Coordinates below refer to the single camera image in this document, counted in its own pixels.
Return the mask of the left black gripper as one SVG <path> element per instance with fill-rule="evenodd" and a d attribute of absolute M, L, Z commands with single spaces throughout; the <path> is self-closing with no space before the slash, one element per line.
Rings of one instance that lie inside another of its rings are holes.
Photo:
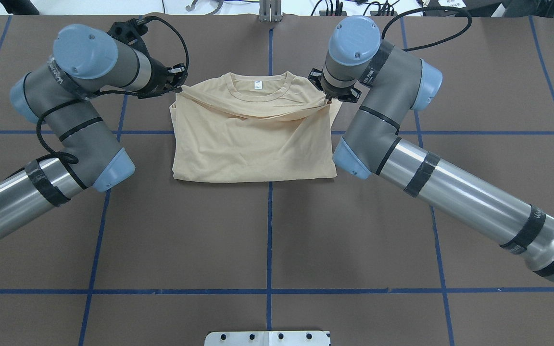
<path fill-rule="evenodd" d="M 187 78 L 187 66 L 184 63 L 172 67 L 155 63 L 152 66 L 148 83 L 148 96 L 162 96 L 169 92 L 180 92 Z"/>

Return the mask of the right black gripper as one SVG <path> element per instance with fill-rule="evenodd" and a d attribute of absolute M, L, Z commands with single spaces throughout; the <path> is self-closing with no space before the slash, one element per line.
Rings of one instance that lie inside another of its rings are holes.
<path fill-rule="evenodd" d="M 360 99 L 360 90 L 354 87 L 355 80 L 337 79 L 328 68 L 311 69 L 308 80 L 317 90 L 323 92 L 327 99 L 336 99 L 347 103 L 357 103 Z"/>

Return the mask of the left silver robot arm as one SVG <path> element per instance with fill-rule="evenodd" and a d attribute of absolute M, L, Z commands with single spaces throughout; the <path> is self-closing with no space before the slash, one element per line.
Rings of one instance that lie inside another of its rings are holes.
<path fill-rule="evenodd" d="M 59 31 L 48 61 L 10 91 L 47 155 L 0 183 L 0 239 L 92 187 L 110 190 L 136 167 L 91 101 L 108 94 L 139 99 L 180 92 L 189 61 L 164 66 L 142 37 L 156 16 L 102 31 L 73 24 Z"/>

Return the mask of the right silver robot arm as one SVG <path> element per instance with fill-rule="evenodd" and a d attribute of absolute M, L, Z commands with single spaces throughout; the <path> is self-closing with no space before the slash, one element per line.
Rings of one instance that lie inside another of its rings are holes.
<path fill-rule="evenodd" d="M 414 198 L 464 222 L 520 256 L 528 269 L 554 283 L 554 217 L 399 136 L 409 111 L 436 96 L 442 73 L 382 38 L 376 22 L 345 17 L 334 29 L 325 66 L 312 84 L 328 99 L 358 103 L 333 161 L 359 179 L 376 174 Z"/>

